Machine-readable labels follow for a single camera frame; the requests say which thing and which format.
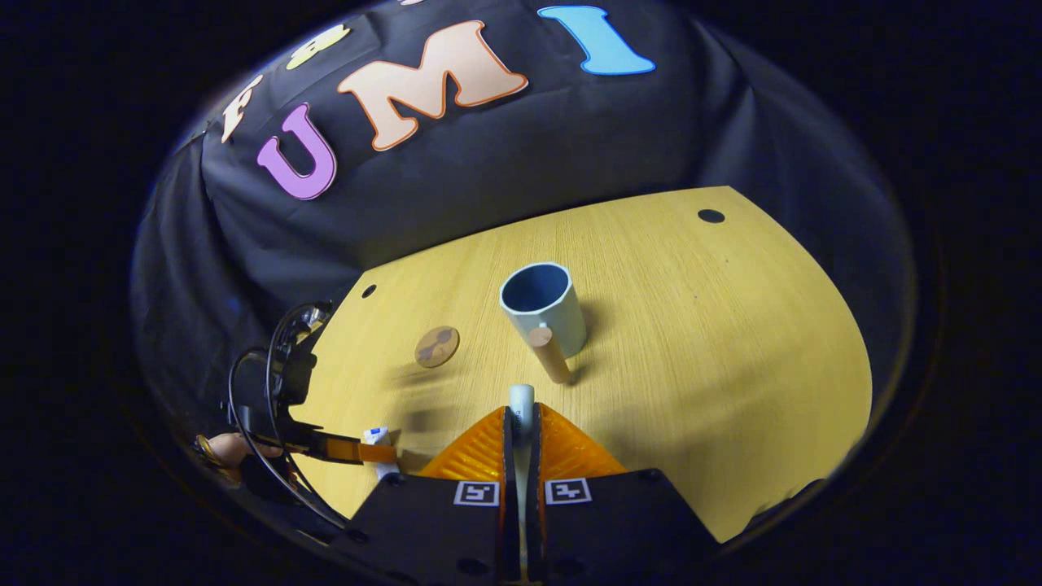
yellow letter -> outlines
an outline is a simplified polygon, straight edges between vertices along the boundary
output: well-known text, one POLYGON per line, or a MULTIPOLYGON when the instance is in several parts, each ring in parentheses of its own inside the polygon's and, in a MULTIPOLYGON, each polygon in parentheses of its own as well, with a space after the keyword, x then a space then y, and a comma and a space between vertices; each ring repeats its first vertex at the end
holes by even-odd
POLYGON ((312 39, 303 47, 290 55, 290 63, 286 64, 286 69, 297 69, 302 63, 312 58, 315 53, 336 45, 338 41, 347 36, 348 32, 351 32, 350 28, 344 28, 344 25, 338 24, 315 39, 312 39))
POLYGON ((475 106, 516 94, 528 86, 511 73, 481 39, 481 21, 443 28, 427 38, 419 69, 373 62, 344 78, 341 94, 354 94, 376 130, 373 148, 388 150, 413 136, 420 123, 402 118, 391 100, 431 118, 445 115, 445 80, 451 75, 460 91, 455 102, 475 106))
POLYGON ((224 108, 224 135, 221 136, 222 143, 228 140, 232 130, 243 120, 243 114, 240 111, 246 107, 246 104, 250 103, 250 98, 253 97, 253 87, 259 83, 263 78, 264 75, 257 75, 242 93, 235 96, 235 99, 231 100, 228 107, 224 108))

purple letter u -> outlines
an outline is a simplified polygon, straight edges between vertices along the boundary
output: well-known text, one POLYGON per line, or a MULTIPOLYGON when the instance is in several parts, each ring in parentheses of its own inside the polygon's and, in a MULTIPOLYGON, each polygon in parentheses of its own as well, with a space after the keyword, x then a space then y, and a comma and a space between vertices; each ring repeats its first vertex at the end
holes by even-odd
POLYGON ((297 199, 315 199, 329 189, 337 174, 337 158, 325 139, 307 119, 308 107, 306 103, 295 107, 282 122, 282 130, 296 135, 307 149, 307 153, 315 160, 315 170, 311 175, 301 175, 294 170, 278 150, 276 137, 268 139, 257 154, 257 165, 268 169, 278 185, 297 199))

wooden table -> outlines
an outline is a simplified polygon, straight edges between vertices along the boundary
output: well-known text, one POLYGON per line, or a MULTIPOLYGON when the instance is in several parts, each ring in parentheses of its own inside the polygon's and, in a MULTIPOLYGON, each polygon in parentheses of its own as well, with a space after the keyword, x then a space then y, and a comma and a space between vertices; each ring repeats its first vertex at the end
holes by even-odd
MULTIPOLYGON (((720 541, 827 477, 871 406, 865 344, 836 287, 730 188, 567 210, 376 267, 315 353, 293 415, 354 437, 390 426, 405 472, 530 384, 628 469, 662 468, 720 541), (572 386, 550 382, 499 307, 503 280, 541 261, 571 270, 586 316, 572 386), (423 368, 417 341, 440 325, 458 329, 458 350, 423 368)), ((298 460, 348 516, 376 483, 372 465, 298 460)))

black fabric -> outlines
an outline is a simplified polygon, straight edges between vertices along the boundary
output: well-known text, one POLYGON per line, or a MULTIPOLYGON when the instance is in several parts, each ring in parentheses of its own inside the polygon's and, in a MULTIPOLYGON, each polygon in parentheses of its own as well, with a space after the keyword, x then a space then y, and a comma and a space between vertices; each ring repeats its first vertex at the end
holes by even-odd
MULTIPOLYGON (((133 267, 138 349, 171 409, 220 425, 232 358, 266 343, 291 306, 339 300, 374 266, 494 226, 672 189, 731 186, 821 264, 865 337, 876 394, 895 381, 911 327, 913 267, 887 185, 844 125, 805 89, 741 43, 664 2, 603 0, 610 22, 656 64, 639 75, 579 68, 581 47, 525 0, 382 2, 343 21, 351 33, 287 71, 258 70, 232 140, 219 104, 157 184, 133 267), (466 20, 513 72, 520 93, 446 115, 383 152, 347 75, 373 60, 418 67, 431 33, 466 20), (282 192, 256 155, 301 102, 337 156, 318 198, 282 192), (191 397, 182 401, 182 397, 191 397)), ((449 80, 448 95, 456 89, 449 80)))

screw hole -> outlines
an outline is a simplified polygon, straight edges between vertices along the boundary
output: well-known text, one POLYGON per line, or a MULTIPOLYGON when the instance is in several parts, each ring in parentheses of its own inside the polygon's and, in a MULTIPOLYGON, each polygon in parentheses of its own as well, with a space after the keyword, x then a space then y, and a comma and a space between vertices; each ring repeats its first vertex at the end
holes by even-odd
POLYGON ((410 584, 411 586, 420 586, 420 583, 415 578, 413 578, 407 573, 402 573, 400 571, 389 571, 388 578, 399 580, 401 582, 404 582, 405 584, 410 584))
POLYGON ((489 572, 489 566, 485 562, 470 558, 465 558, 456 562, 456 569, 467 576, 481 576, 489 572))
POLYGON ((356 529, 348 531, 347 537, 348 539, 354 541, 355 543, 369 543, 369 536, 356 529))
POLYGON ((711 224, 719 224, 724 220, 723 214, 716 210, 702 210, 698 213, 698 217, 711 224))
POLYGON ((568 578, 568 577, 571 577, 571 576, 578 576, 578 575, 582 573, 582 570, 585 570, 585 569, 586 569, 586 566, 582 565, 582 562, 580 562, 578 560, 571 559, 571 558, 565 558, 563 560, 557 560, 553 564, 553 572, 556 573, 557 576, 562 576, 562 577, 565 577, 565 578, 568 578))
POLYGON ((659 482, 659 480, 662 478, 662 471, 655 468, 641 470, 640 472, 637 472, 637 478, 641 479, 642 481, 659 482))

